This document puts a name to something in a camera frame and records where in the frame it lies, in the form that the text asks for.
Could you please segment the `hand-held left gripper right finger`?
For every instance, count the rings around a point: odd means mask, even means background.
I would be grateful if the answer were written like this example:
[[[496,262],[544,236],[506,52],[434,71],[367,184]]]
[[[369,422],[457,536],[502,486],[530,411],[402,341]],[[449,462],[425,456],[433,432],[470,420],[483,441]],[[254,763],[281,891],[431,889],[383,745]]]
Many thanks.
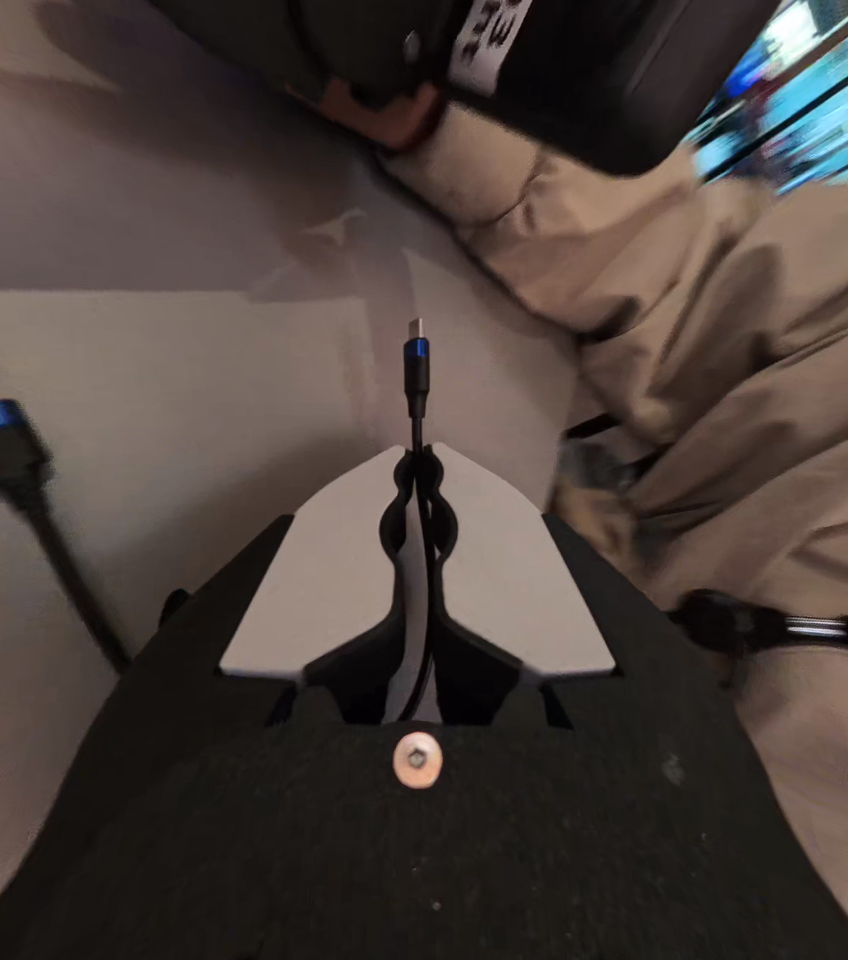
[[[446,444],[435,443],[432,453],[450,514],[440,568],[451,625],[534,678],[610,675],[615,659],[541,511]]]

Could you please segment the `grey desk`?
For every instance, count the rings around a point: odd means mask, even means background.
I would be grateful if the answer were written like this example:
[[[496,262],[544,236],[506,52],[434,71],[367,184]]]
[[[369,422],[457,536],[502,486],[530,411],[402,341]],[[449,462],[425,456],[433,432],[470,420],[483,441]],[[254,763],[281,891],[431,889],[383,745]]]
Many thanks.
[[[130,651],[167,594],[406,441],[417,316],[431,434],[542,503],[566,336],[352,140],[145,2],[0,2],[0,393]]]

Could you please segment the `person's beige jacket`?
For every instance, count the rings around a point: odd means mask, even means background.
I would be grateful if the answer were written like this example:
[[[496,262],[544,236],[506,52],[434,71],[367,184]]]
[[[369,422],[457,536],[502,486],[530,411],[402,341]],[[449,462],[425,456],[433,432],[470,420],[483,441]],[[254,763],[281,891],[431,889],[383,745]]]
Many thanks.
[[[662,458],[600,549],[661,607],[710,590],[800,618],[848,618],[848,298],[801,313],[705,310],[586,339],[600,400]],[[848,647],[746,654],[743,725],[814,866],[848,911]]]

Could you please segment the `person's right hand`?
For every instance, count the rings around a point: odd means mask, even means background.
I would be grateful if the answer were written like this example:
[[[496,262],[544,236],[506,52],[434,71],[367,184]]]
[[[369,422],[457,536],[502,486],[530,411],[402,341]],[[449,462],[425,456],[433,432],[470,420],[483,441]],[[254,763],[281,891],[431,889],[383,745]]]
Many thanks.
[[[445,107],[442,92],[430,83],[410,95],[401,95],[380,108],[358,102],[350,85],[334,78],[317,112],[326,120],[378,147],[404,152],[430,136]]]

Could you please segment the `person's right forearm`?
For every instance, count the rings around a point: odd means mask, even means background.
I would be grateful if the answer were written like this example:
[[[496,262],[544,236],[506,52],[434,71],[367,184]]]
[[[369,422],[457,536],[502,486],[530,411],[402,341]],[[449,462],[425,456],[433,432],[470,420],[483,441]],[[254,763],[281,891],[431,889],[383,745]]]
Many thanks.
[[[848,184],[703,183],[684,147],[612,177],[455,107],[384,166],[648,441],[848,438]]]

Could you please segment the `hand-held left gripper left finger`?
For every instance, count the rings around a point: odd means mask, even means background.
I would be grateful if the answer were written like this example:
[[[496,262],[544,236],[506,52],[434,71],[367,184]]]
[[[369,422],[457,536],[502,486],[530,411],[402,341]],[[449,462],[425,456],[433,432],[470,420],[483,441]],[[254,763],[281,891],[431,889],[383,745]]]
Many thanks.
[[[342,474],[293,516],[219,662],[222,674],[300,683],[309,668],[400,610],[406,450]]]

